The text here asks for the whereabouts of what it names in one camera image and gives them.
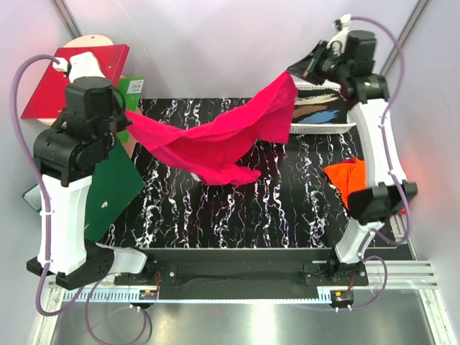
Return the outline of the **magenta pink t shirt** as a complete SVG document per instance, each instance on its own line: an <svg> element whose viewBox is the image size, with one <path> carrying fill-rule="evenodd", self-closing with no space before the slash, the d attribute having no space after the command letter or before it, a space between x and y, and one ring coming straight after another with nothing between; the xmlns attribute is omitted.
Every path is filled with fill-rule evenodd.
<svg viewBox="0 0 460 345"><path fill-rule="evenodd" d="M212 122L179 129L128 111L128 132L160 162L198 176L206 185L245 185L260 176L240 167L240 160L260 139L286 144L298 90L289 73L281 73L243 106Z"/></svg>

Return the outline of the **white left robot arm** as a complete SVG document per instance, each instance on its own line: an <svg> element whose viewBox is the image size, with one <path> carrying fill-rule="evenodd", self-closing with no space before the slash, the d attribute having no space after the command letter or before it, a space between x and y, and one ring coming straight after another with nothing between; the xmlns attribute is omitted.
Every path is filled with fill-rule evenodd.
<svg viewBox="0 0 460 345"><path fill-rule="evenodd" d="M139 249L109 247L84 235L86 203L98 163L109 158L116 135L132 121L126 101L97 66L97 60L74 55L49 56L56 71L69 78L65 105L51 127L33 144L34 168L42 201L39 254L27 262L36 275L55 275L67 290L81 288L110 274L130 274L141 285L155 277L155 267Z"/></svg>

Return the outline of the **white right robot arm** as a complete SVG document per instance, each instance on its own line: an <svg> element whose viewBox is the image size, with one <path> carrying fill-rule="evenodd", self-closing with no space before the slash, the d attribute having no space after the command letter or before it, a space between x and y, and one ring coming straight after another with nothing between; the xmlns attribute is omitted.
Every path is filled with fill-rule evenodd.
<svg viewBox="0 0 460 345"><path fill-rule="evenodd" d="M350 194L349 223L328 258L326 276L335 285L351 278L386 220L401 210L407 211L418 192L403 171L392 133L390 107L398 92L390 92L386 78L373 71L375 33L350 29L353 21L374 24L394 38L388 28L373 19L345 14L334 22L336 34L329 41L320 41L287 69L314 85L325 81L339 84L361 141L365 188Z"/></svg>

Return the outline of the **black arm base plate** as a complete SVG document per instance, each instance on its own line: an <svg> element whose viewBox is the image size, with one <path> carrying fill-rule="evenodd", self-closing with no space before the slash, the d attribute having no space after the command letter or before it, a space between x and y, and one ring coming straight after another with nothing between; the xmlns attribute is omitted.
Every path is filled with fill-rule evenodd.
<svg viewBox="0 0 460 345"><path fill-rule="evenodd" d="M304 261L166 261L156 263L160 285L180 286L189 282L285 281L308 287L366 286L369 281L363 267L350 277L332 278L326 263Z"/></svg>

